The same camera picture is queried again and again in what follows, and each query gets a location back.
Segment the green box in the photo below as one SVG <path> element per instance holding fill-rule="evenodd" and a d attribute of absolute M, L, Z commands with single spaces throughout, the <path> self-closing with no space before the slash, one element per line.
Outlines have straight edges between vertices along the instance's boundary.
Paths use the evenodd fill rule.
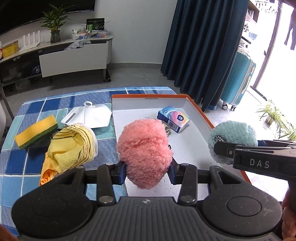
<path fill-rule="evenodd" d="M 86 20 L 86 32 L 91 33 L 93 30 L 104 30 L 105 18 L 90 18 Z"/>

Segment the tissue pack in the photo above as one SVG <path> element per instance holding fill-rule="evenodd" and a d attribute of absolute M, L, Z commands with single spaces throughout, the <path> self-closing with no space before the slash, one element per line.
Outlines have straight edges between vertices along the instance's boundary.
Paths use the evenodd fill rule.
<path fill-rule="evenodd" d="M 170 105 L 158 112 L 157 119 L 167 123 L 177 133 L 180 133 L 190 121 L 186 114 Z"/>

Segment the metal screw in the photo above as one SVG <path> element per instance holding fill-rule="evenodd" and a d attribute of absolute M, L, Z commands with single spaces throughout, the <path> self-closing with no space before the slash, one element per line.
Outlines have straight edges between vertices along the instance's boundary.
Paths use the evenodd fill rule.
<path fill-rule="evenodd" d="M 190 196 L 190 195 L 184 195 L 180 199 L 181 199 L 182 202 L 186 202 L 186 203 L 195 201 L 195 198 L 193 196 Z"/>
<path fill-rule="evenodd" d="M 111 202 L 114 201 L 114 198 L 111 197 L 111 196 L 101 196 L 101 197 L 99 198 L 99 201 L 100 201 L 101 203 L 111 203 Z"/>

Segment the yellow cloth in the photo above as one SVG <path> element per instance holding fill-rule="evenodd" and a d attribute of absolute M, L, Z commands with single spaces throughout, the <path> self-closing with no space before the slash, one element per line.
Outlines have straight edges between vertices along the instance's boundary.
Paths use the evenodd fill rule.
<path fill-rule="evenodd" d="M 80 124 L 74 124 L 53 137 L 45 155 L 39 185 L 52 180 L 57 173 L 94 159 L 97 155 L 97 142 L 91 131 Z"/>

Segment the white wall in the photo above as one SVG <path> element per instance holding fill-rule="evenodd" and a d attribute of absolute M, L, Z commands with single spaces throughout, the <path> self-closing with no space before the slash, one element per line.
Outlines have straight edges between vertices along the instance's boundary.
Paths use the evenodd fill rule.
<path fill-rule="evenodd" d="M 114 36 L 112 62 L 161 64 L 177 0 L 96 0 Z"/>
<path fill-rule="evenodd" d="M 94 12 L 69 15 L 71 20 L 60 29 L 61 39 L 71 39 L 72 29 L 85 28 L 87 18 L 105 18 L 105 28 L 114 36 L 113 63 L 161 64 L 176 3 L 177 0 L 96 0 Z M 50 31 L 41 25 L 34 22 L 18 27 L 0 35 L 0 41 L 4 46 L 19 40 L 21 49 L 23 35 L 41 30 L 41 41 L 49 42 Z"/>
<path fill-rule="evenodd" d="M 81 13 L 72 13 L 69 14 L 69 20 L 67 20 L 66 24 L 64 24 L 60 28 L 61 39 L 71 39 L 72 38 L 72 29 L 78 30 L 80 28 L 85 29 L 86 26 L 86 19 L 87 18 L 94 18 L 94 12 L 81 12 Z M 15 28 L 3 35 L 0 35 L 0 41 L 2 42 L 2 46 L 14 42 L 16 40 L 19 41 L 19 48 L 21 49 L 23 44 L 23 35 L 27 35 L 31 33 L 31 43 L 33 42 L 32 39 L 32 32 L 36 32 L 40 30 L 40 38 L 41 41 L 50 41 L 50 30 L 44 27 L 41 27 L 43 23 L 41 21 L 33 22 L 18 28 Z"/>

